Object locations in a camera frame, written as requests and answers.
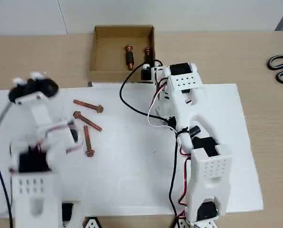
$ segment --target white wire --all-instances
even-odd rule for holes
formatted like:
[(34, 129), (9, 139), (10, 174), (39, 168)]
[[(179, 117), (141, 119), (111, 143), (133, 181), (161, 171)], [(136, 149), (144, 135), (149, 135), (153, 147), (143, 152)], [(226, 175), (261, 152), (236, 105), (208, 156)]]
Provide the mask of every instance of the white wire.
[(148, 117), (148, 123), (149, 123), (152, 127), (168, 127), (168, 128), (170, 128), (172, 131), (174, 131), (175, 133), (177, 133), (177, 131), (176, 131), (173, 127), (170, 127), (170, 126), (168, 126), (168, 125), (155, 126), (155, 125), (153, 125), (153, 124), (150, 123), (149, 115), (150, 115), (151, 109), (152, 109), (152, 107), (153, 107), (153, 105), (154, 105), (154, 103), (155, 103), (155, 100), (157, 99), (158, 95), (160, 94), (160, 92), (161, 92), (163, 89), (164, 89), (164, 86), (162, 86), (162, 87), (159, 89), (159, 91), (157, 92), (157, 94), (155, 95), (155, 97), (154, 97), (154, 99), (153, 99), (152, 104), (150, 105), (150, 108), (149, 108), (149, 111), (148, 111), (148, 116), (147, 116), (147, 117)]

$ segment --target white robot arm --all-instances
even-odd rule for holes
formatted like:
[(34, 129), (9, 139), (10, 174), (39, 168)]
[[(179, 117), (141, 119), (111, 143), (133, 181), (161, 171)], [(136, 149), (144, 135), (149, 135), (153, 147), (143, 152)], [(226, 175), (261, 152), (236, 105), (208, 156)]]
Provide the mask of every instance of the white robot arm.
[[(16, 78), (9, 100), (30, 112), (35, 120), (33, 132), (12, 142), (12, 189), (15, 225), (18, 228), (61, 228), (62, 199), (58, 163), (67, 153), (83, 144), (74, 121), (53, 121), (47, 102), (58, 92), (54, 81), (33, 72), (24, 82)], [(67, 227), (78, 228), (84, 221), (80, 205), (74, 204)]]
[[(182, 150), (191, 156), (186, 221), (196, 227), (212, 227), (209, 225), (214, 225), (214, 220), (226, 213), (231, 151), (218, 140), (207, 118), (212, 110), (207, 105), (195, 64), (155, 67), (152, 68), (152, 77), (158, 82), (157, 87), (166, 83), (165, 95), (160, 96), (156, 112), (166, 119), (175, 118), (177, 132), (190, 130), (178, 136)], [(199, 134), (191, 132), (195, 127), (200, 130)]]

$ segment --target open cardboard box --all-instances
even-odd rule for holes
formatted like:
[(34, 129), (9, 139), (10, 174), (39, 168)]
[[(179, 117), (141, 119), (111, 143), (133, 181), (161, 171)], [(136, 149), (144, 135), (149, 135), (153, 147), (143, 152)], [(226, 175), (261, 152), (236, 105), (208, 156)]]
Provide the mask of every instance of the open cardboard box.
[[(95, 26), (90, 63), (93, 82), (121, 82), (131, 72), (128, 70), (124, 47), (133, 46), (134, 66), (144, 61), (144, 49), (150, 47), (153, 57), (154, 27), (152, 25)], [(130, 81), (141, 81), (141, 70)]]

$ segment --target wooden table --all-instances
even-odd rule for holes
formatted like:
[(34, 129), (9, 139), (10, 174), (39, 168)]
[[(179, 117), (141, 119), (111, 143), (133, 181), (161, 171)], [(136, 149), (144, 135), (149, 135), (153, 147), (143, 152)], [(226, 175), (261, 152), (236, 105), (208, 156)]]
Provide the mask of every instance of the wooden table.
[[(47, 71), (61, 87), (84, 87), (92, 35), (0, 37), (0, 89), (15, 76)], [(264, 210), (227, 214), (221, 228), (283, 227), (283, 85), (266, 66), (283, 54), (283, 32), (156, 33), (156, 57), (169, 65), (193, 61), (203, 83), (236, 83), (264, 198)], [(171, 216), (100, 218), (104, 228), (166, 228)], [(7, 220), (0, 219), (0, 227)]]

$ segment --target black scissors handle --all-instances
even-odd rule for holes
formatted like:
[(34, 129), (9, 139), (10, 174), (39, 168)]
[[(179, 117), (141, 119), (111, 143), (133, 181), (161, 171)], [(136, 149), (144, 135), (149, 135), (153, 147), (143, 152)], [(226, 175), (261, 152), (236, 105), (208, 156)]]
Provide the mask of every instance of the black scissors handle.
[[(276, 55), (276, 56), (273, 56), (271, 57), (268, 61), (267, 61), (267, 67), (268, 69), (270, 70), (280, 70), (280, 69), (283, 69), (283, 63), (282, 64), (279, 64), (279, 65), (273, 65), (273, 62), (277, 59), (283, 59), (283, 55)], [(283, 71), (281, 71), (280, 73), (278, 73), (276, 76), (275, 76), (275, 79), (279, 82), (279, 83), (282, 83), (283, 84), (283, 79), (282, 79), (282, 76), (283, 76)]]

